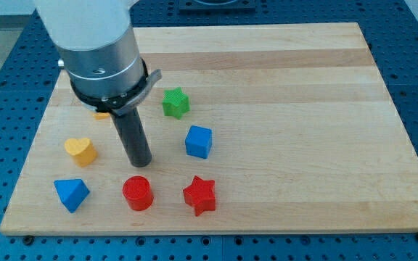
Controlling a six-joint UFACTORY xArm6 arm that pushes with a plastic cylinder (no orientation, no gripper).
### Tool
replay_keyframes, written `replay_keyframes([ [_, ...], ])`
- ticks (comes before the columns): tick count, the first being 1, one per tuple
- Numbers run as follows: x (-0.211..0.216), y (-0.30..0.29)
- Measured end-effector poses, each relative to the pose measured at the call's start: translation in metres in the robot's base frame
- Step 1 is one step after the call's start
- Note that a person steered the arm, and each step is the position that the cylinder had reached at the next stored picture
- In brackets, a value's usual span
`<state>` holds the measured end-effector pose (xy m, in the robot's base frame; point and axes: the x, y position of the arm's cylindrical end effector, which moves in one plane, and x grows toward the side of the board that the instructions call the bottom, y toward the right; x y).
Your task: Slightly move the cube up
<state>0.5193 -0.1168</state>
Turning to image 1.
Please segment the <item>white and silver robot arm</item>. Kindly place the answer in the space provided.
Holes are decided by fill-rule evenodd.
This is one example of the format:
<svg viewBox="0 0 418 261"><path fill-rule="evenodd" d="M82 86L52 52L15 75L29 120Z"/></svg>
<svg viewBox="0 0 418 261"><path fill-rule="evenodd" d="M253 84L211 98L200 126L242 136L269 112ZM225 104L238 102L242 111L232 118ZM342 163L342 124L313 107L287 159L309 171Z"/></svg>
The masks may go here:
<svg viewBox="0 0 418 261"><path fill-rule="evenodd" d="M71 86L98 112L123 115L137 107L161 78L139 53L130 8L137 0L35 0Z"/></svg>

